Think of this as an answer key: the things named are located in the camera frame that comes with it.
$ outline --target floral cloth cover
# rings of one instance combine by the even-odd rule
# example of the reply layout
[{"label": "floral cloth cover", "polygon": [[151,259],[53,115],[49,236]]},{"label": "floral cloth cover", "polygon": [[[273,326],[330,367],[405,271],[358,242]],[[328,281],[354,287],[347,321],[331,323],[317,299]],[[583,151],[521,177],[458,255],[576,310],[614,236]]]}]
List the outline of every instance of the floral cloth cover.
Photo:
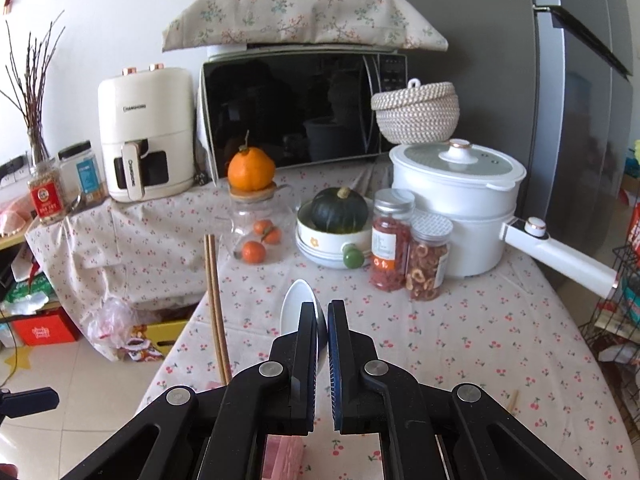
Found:
[{"label": "floral cloth cover", "polygon": [[163,35],[163,51],[230,43],[447,49],[406,0],[196,0]]},{"label": "floral cloth cover", "polygon": [[[300,200],[345,184],[364,193],[390,185],[389,162],[348,162],[278,170]],[[142,310],[200,301],[207,290],[204,235],[230,232],[229,198],[213,183],[177,196],[123,204],[111,199],[50,226],[37,221],[27,242],[69,317],[86,335],[90,314],[108,296]],[[116,354],[96,347],[105,357]]]},{"label": "floral cloth cover", "polygon": [[[585,478],[638,478],[624,424],[593,355],[537,265],[517,250],[507,249],[482,276],[445,280],[442,295],[427,303],[412,303],[405,290],[373,289],[367,269],[326,269],[298,252],[264,267],[221,258],[218,271],[234,373],[268,359],[284,294],[302,278],[324,309],[343,299],[350,328],[372,336],[381,359],[420,383],[447,390],[475,383],[503,406],[519,390],[514,415]],[[202,391],[219,380],[204,297],[139,409],[170,386]],[[329,384],[325,365],[318,373],[314,432],[303,438],[300,478],[382,479],[377,436],[333,430]]]}]

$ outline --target green lid knob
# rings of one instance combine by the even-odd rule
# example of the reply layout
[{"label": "green lid knob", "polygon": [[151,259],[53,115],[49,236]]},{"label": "green lid knob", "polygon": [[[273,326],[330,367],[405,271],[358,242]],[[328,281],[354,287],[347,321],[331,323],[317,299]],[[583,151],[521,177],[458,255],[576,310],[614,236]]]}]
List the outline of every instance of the green lid knob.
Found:
[{"label": "green lid knob", "polygon": [[342,261],[347,269],[358,269],[364,263],[364,254],[355,245],[349,244],[342,250]]}]

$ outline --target jar of goji berries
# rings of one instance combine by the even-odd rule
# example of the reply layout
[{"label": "jar of goji berries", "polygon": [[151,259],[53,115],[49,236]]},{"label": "jar of goji berries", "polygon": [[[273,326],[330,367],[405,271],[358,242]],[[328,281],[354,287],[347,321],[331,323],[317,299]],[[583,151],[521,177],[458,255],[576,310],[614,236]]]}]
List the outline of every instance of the jar of goji berries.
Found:
[{"label": "jar of goji berries", "polygon": [[445,216],[423,212],[413,216],[406,268],[406,288],[412,300],[431,301],[440,295],[452,231],[453,224]]},{"label": "jar of goji berries", "polygon": [[404,287],[415,196],[404,189],[381,189],[373,202],[370,282],[391,292]]}]

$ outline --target chopsticks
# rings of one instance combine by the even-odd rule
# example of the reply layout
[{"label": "chopsticks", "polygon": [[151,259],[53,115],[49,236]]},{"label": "chopsticks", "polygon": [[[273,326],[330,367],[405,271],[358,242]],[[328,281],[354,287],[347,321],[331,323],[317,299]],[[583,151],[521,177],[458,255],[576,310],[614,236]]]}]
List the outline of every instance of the chopsticks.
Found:
[{"label": "chopsticks", "polygon": [[513,415],[513,410],[516,407],[516,402],[518,402],[518,395],[520,394],[520,390],[514,390],[509,399],[509,405],[507,406],[507,411]]},{"label": "chopsticks", "polygon": [[213,329],[213,342],[218,358],[220,381],[226,386],[231,382],[231,366],[226,349],[225,324],[220,303],[220,286],[218,285],[218,264],[216,262],[216,237],[205,235],[204,260],[207,275],[207,293],[209,295],[209,313]]}]

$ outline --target pumpkin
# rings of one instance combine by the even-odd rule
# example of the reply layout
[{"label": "pumpkin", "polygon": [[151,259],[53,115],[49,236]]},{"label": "pumpkin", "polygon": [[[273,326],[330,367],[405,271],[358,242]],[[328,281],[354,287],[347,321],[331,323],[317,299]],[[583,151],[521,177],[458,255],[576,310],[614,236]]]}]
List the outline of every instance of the pumpkin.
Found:
[{"label": "pumpkin", "polygon": [[311,202],[311,221],[325,233],[361,231],[369,218],[367,202],[348,187],[323,189]]},{"label": "pumpkin", "polygon": [[260,191],[273,181],[276,165],[260,148],[250,148],[248,139],[249,132],[244,145],[231,159],[226,176],[229,184],[240,191]]}]

